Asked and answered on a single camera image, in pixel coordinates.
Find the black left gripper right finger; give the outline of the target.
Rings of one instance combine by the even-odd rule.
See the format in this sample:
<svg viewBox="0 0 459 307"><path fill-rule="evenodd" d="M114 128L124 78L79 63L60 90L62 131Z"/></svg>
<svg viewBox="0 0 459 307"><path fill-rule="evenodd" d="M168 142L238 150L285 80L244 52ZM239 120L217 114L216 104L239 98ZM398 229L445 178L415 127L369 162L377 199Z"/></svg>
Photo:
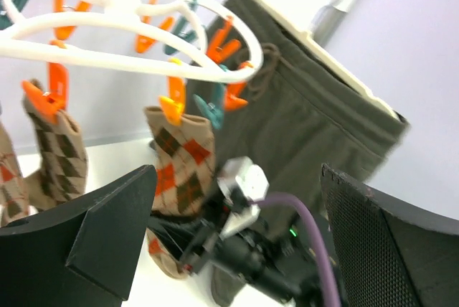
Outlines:
<svg viewBox="0 0 459 307"><path fill-rule="evenodd" d="M327 164L321 189L350 306L458 307L458 221Z"/></svg>

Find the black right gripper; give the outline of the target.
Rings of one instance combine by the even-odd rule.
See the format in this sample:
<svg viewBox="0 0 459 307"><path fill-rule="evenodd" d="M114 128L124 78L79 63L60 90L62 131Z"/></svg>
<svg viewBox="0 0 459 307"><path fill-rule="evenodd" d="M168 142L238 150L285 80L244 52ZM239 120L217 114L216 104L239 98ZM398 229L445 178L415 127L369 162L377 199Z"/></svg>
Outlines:
<svg viewBox="0 0 459 307"><path fill-rule="evenodd" d="M299 298L300 284L275 267L275 253L261 235L247 230L223 238L230 215L223 198L212 197L196 217L152 213L150 230L185 273L199 273L211 262L279 303Z"/></svg>

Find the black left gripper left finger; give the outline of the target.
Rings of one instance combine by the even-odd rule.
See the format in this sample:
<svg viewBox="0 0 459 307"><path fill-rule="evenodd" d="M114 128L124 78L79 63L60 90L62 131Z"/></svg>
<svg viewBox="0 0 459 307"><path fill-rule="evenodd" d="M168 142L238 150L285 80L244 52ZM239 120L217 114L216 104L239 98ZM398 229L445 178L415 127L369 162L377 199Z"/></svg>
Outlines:
<svg viewBox="0 0 459 307"><path fill-rule="evenodd" d="M135 275L156 189L143 165L1 228L2 306L120 306Z"/></svg>

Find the brown beige checked sock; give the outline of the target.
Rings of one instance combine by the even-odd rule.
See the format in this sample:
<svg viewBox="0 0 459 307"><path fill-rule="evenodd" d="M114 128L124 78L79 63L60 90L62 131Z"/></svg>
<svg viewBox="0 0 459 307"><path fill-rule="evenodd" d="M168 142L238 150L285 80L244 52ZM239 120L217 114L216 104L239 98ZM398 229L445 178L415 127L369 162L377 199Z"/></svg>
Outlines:
<svg viewBox="0 0 459 307"><path fill-rule="evenodd" d="M87 153L77 122L65 110L51 123L33 106L28 96L22 104L31 120L41 165L24 179L29 203L38 211L78 198L85 193Z"/></svg>

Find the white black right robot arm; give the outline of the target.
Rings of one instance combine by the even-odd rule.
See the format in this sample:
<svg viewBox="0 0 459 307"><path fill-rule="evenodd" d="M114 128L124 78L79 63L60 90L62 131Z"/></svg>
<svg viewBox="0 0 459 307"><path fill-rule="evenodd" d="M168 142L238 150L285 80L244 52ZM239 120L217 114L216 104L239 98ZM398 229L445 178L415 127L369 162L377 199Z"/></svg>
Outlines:
<svg viewBox="0 0 459 307"><path fill-rule="evenodd" d="M148 228L185 273L198 273L212 263L278 303L347 306L328 223L301 202L292 203L297 224L279 240L271 242L247 226L228 235L232 221L244 222L260 205L286 201L221 197L209 200L194 220L152 216Z"/></svg>

